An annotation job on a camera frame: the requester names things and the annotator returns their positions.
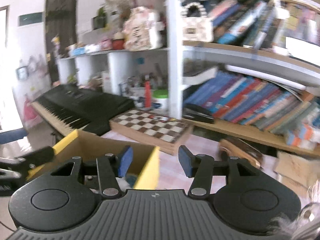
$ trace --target green lid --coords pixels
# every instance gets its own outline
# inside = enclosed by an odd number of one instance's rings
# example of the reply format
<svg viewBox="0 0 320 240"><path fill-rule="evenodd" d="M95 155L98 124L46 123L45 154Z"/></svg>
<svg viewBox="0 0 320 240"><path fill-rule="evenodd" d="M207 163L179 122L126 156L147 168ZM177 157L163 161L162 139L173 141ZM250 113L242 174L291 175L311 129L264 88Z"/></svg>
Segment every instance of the green lid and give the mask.
<svg viewBox="0 0 320 240"><path fill-rule="evenodd" d="M154 98L168 98L168 91L167 90L155 90L153 91Z"/></svg>

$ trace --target brown leather case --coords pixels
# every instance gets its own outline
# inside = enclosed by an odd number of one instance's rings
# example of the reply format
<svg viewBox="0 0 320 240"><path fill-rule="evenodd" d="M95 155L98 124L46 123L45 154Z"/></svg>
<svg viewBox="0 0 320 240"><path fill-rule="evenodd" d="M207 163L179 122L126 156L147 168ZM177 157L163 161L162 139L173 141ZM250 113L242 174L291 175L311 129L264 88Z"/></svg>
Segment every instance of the brown leather case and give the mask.
<svg viewBox="0 0 320 240"><path fill-rule="evenodd" d="M260 168L263 155L257 149L236 137L227 137L220 141L220 150L226 151L229 156L247 159L257 169Z"/></svg>

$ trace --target purple book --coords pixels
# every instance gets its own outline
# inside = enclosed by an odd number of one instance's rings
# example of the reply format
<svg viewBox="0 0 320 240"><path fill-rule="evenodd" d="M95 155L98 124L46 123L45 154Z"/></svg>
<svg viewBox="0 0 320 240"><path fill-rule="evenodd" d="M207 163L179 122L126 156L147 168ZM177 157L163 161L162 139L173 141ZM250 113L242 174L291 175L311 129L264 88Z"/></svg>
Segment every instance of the purple book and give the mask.
<svg viewBox="0 0 320 240"><path fill-rule="evenodd" d="M210 109L219 101L220 97L224 94L224 92L229 89L234 83L236 83L242 76L238 75L232 78L227 84L225 84L221 89L214 93L209 99L202 105L203 108Z"/></svg>

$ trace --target chessboard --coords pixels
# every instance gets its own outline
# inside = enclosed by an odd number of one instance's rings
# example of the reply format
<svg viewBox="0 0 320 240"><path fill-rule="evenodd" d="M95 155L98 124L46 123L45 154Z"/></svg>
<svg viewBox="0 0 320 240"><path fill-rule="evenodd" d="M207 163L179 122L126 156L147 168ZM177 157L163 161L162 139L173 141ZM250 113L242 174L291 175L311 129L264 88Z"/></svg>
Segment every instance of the chessboard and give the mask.
<svg viewBox="0 0 320 240"><path fill-rule="evenodd" d="M178 154L192 131L192 126L160 114L129 110L110 120L111 129L140 143L160 146L171 155Z"/></svg>

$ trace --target potted plant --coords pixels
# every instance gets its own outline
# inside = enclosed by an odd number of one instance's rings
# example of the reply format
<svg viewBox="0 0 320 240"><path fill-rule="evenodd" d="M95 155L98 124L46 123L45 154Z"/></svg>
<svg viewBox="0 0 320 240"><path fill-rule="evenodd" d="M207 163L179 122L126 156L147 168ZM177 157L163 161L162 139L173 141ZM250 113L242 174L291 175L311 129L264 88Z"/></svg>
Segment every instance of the potted plant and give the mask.
<svg viewBox="0 0 320 240"><path fill-rule="evenodd" d="M98 15L92 19L93 30L104 28L107 24L107 14L103 7L98 10L97 14Z"/></svg>

